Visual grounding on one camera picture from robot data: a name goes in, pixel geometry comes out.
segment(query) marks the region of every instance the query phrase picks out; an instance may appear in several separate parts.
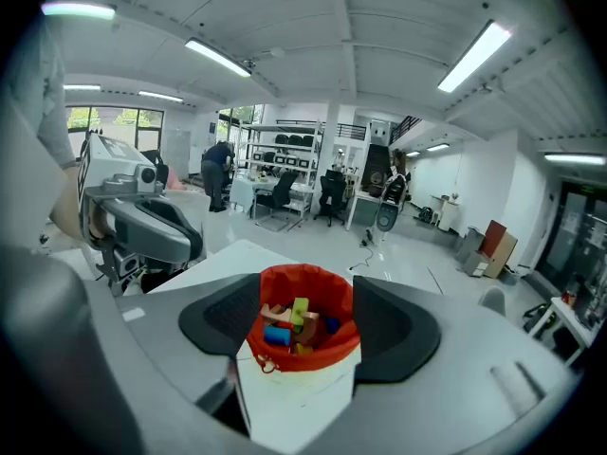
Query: yellow block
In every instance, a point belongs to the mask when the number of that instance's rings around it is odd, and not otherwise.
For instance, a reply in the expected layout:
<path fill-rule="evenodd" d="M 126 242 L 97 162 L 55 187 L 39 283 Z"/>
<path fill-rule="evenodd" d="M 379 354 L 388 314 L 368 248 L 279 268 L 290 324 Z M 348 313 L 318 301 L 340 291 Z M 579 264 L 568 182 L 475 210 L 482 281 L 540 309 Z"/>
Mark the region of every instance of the yellow block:
<path fill-rule="evenodd" d="M 312 351 L 314 351 L 314 349 L 312 349 L 310 346 L 302 345 L 299 342 L 295 344 L 295 352 L 298 355 L 312 354 Z"/>

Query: blue block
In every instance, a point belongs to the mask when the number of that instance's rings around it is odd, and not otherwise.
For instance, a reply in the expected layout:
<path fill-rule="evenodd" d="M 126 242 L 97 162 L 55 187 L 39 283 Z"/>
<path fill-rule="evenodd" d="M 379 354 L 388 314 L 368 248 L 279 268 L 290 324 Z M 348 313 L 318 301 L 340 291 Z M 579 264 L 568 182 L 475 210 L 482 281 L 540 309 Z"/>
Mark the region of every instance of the blue block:
<path fill-rule="evenodd" d="M 268 344 L 289 345 L 291 343 L 291 331 L 267 325 L 264 327 L 264 341 Z"/>
<path fill-rule="evenodd" d="M 324 323 L 326 324 L 326 330 L 331 335 L 335 334 L 340 329 L 340 321 L 336 318 L 325 317 Z"/>

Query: railing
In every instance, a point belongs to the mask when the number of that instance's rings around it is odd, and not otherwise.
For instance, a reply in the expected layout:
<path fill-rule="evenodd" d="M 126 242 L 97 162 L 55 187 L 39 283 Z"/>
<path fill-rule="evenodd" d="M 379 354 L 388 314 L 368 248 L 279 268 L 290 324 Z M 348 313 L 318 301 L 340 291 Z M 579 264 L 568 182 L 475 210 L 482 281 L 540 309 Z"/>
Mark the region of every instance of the railing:
<path fill-rule="evenodd" d="M 353 140 L 364 140 L 366 133 L 367 129 L 364 126 L 338 123 L 337 137 L 351 138 Z"/>
<path fill-rule="evenodd" d="M 308 119 L 277 119 L 277 125 L 309 125 L 316 126 L 317 121 L 312 121 Z M 323 121 L 321 123 L 321 132 L 324 131 L 324 125 L 326 123 Z M 336 133 L 336 137 L 341 138 L 351 138 L 353 140 L 364 140 L 364 137 L 367 133 L 367 129 L 364 126 L 358 125 L 350 125 L 348 123 L 338 123 L 338 130 Z"/>
<path fill-rule="evenodd" d="M 390 144 L 392 145 L 395 141 L 405 135 L 411 130 L 417 123 L 421 121 L 420 118 L 408 116 L 403 119 L 395 128 L 390 132 Z"/>

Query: red plastic bag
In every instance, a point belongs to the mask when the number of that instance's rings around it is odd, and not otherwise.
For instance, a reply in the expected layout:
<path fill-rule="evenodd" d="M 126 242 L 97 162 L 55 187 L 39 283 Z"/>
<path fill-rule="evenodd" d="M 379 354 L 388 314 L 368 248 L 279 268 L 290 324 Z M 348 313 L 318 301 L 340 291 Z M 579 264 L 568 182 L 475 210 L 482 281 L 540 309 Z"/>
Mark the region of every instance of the red plastic bag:
<path fill-rule="evenodd" d="M 352 319 L 352 286 L 342 277 L 312 264 L 284 264 L 262 271 L 260 305 L 289 305 L 298 297 L 309 299 L 309 312 L 338 319 L 340 329 L 333 336 L 325 335 L 326 341 L 312 354 L 288 354 L 264 342 L 264 321 L 261 314 L 258 315 L 247 341 L 263 369 L 271 361 L 272 371 L 316 371 L 346 358 L 360 343 L 359 331 Z"/>

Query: ceiling light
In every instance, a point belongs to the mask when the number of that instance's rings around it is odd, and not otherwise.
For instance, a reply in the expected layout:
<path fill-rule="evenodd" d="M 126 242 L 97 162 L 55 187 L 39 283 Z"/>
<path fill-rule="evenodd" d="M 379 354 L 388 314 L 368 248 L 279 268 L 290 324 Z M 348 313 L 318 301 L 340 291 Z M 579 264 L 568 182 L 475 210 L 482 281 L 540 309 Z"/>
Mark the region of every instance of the ceiling light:
<path fill-rule="evenodd" d="M 167 100 L 174 102 L 183 102 L 182 98 L 176 98 L 175 96 L 161 95 L 158 93 L 151 93 L 150 91 L 139 91 L 138 94 L 140 96 L 147 96 L 150 98 L 158 98 L 159 100 Z"/>
<path fill-rule="evenodd" d="M 444 148 L 448 148 L 449 145 L 447 143 L 441 143 L 440 145 L 434 145 L 433 147 L 427 148 L 428 152 L 434 152 L 435 150 L 442 150 Z"/>
<path fill-rule="evenodd" d="M 560 163 L 581 163 L 585 165 L 605 165 L 607 160 L 602 155 L 591 154 L 545 154 L 546 160 Z"/>
<path fill-rule="evenodd" d="M 101 86 L 98 84 L 64 84 L 65 91 L 101 91 Z"/>
<path fill-rule="evenodd" d="M 238 76 L 242 76 L 243 78 L 248 78 L 250 76 L 250 71 L 237 63 L 236 61 L 220 54 L 216 50 L 208 47 L 206 44 L 202 44 L 200 41 L 196 41 L 195 39 L 190 39 L 186 43 L 186 47 L 195 50 L 199 54 L 206 56 L 210 59 L 213 59 L 216 63 L 220 63 L 227 67 L 228 69 L 234 71 Z"/>
<path fill-rule="evenodd" d="M 79 15 L 112 20 L 116 11 L 107 5 L 84 4 L 79 2 L 50 2 L 42 5 L 44 15 Z"/>
<path fill-rule="evenodd" d="M 511 36 L 510 32 L 489 21 L 464 56 L 438 84 L 438 89 L 450 93 L 480 67 Z"/>

